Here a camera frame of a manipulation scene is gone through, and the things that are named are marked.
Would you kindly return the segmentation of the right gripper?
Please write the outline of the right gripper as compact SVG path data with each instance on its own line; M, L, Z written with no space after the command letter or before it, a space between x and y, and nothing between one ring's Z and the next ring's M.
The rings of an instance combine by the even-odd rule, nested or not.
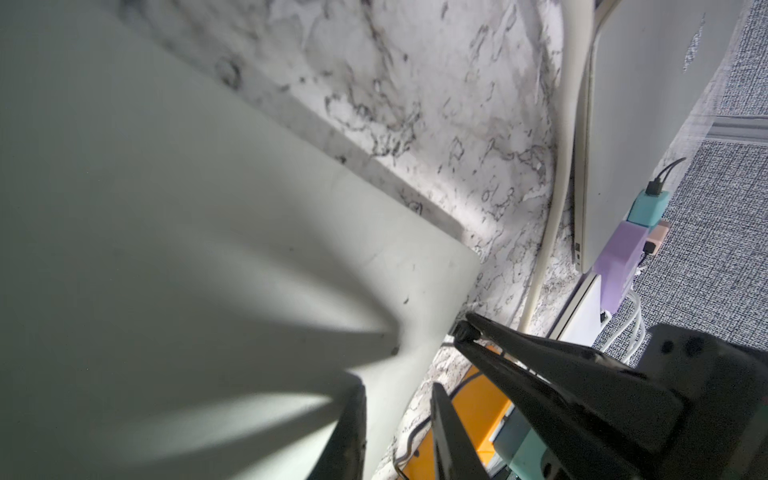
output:
M472 341L456 348L511 400L560 465L560 479L764 479L767 476L767 354L713 335L660 324L639 364L597 350L523 334L479 314L484 339L565 390L631 387L638 376L683 403L662 450L633 454L604 422L549 384Z

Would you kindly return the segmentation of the grey laptop front left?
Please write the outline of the grey laptop front left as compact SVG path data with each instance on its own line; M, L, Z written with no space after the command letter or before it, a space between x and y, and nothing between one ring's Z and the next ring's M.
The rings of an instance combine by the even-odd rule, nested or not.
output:
M1 475L363 476L477 255L88 1L1 5Z

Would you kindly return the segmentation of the grey laptop at back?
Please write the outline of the grey laptop at back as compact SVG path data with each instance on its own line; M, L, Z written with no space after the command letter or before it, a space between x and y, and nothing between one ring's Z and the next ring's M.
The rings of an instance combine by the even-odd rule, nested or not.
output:
M718 71L741 1L602 1L580 91L574 254L588 272Z

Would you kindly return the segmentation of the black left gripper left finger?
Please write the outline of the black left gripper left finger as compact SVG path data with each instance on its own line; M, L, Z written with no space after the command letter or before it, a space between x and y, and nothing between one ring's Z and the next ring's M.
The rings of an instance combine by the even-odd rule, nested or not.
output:
M360 480L367 445L367 396L363 384L350 393L336 427L308 480Z

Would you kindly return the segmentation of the purple power strip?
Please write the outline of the purple power strip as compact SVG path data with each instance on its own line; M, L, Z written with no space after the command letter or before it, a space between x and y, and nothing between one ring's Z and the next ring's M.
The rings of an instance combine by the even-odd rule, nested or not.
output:
M648 235L648 229L621 222L598 256L592 271L601 277L600 308L615 314L627 294Z

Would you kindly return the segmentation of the orange power strip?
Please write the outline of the orange power strip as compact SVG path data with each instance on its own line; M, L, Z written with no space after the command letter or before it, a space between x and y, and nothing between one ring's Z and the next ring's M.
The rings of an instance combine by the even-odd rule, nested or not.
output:
M435 382L444 385L482 465L490 468L496 462L493 439L512 404L447 341L440 346L393 441L391 460L395 479L435 477L429 411L431 387Z

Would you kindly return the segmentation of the grey laptop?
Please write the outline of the grey laptop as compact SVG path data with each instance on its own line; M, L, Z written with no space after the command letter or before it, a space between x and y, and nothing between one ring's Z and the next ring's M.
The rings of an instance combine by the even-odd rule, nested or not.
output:
M1 475L363 476L477 255L88 1L1 5Z
M602 1L580 91L574 254L588 272L718 71L741 1Z

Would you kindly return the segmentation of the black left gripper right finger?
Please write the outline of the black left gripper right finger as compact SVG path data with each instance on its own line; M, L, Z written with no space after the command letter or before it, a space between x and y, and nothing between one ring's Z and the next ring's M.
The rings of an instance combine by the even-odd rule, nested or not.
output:
M440 383L434 383L430 400L435 476L440 480L488 479L485 467Z

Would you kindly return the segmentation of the teal charger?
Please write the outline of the teal charger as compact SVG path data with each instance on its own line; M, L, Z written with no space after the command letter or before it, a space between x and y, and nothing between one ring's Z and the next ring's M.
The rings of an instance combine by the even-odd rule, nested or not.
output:
M503 418L492 445L493 479L550 479L555 473L548 447L516 408Z
M670 193L668 191L662 191L658 195L641 192L629 211L627 221L648 229L654 228L661 220L669 199Z

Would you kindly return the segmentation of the pink charger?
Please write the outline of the pink charger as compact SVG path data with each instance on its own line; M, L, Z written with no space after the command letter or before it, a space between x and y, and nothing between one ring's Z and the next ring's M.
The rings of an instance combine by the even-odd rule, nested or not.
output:
M646 238L643 252L647 255L656 255L663 245L669 231L671 223L667 220L660 220L658 224L650 231Z

